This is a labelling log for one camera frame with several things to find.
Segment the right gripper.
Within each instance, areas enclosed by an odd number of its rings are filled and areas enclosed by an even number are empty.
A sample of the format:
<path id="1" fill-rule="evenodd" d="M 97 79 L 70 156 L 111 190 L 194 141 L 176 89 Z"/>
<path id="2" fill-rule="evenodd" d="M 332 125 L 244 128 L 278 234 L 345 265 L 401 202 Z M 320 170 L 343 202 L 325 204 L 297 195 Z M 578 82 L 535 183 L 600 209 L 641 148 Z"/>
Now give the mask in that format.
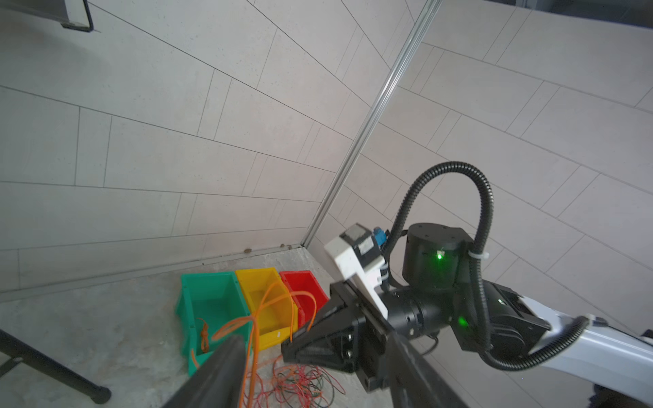
<path id="1" fill-rule="evenodd" d="M 282 343 L 283 360 L 354 373 L 367 392 L 403 391 L 400 361 L 389 346 L 389 321 L 351 283 L 335 282 L 330 292 L 314 322 Z"/>

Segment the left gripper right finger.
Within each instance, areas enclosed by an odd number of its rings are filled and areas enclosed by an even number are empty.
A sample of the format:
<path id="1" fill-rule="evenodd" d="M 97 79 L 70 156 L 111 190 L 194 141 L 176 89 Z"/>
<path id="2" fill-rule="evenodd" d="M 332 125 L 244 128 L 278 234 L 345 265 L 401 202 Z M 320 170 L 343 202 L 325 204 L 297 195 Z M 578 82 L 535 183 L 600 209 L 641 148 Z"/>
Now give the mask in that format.
<path id="1" fill-rule="evenodd" d="M 466 407 L 453 388 L 397 333 L 386 341 L 389 389 L 397 407 Z"/>

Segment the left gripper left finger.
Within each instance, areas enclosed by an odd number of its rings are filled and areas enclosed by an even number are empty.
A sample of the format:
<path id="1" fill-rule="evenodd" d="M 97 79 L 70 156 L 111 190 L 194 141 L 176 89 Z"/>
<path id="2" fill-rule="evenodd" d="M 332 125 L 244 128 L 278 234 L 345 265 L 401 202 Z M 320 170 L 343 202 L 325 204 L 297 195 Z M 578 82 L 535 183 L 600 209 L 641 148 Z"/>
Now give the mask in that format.
<path id="1" fill-rule="evenodd" d="M 231 336 L 212 353 L 163 408 L 238 407 L 247 347 L 242 336 Z"/>

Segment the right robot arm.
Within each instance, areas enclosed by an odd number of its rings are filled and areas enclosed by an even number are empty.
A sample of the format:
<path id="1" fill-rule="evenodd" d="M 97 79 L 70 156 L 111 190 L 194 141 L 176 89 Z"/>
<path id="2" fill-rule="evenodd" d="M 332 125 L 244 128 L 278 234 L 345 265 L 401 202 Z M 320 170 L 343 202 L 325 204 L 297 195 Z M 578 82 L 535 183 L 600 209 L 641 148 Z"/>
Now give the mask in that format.
<path id="1" fill-rule="evenodd" d="M 407 225 L 421 190 L 446 173 L 476 186 L 473 236 L 442 224 Z M 286 340 L 287 363 L 357 375 L 366 391 L 389 389 L 396 407 L 461 407 L 462 398 L 413 347 L 450 328 L 460 348 L 489 367 L 547 367 L 593 384 L 593 407 L 652 404 L 652 334 L 633 336 L 598 316 L 572 317 L 483 279 L 494 196 L 461 161 L 427 169 L 409 188 L 389 231 L 354 224 L 325 247 L 336 270 L 329 301 Z"/>

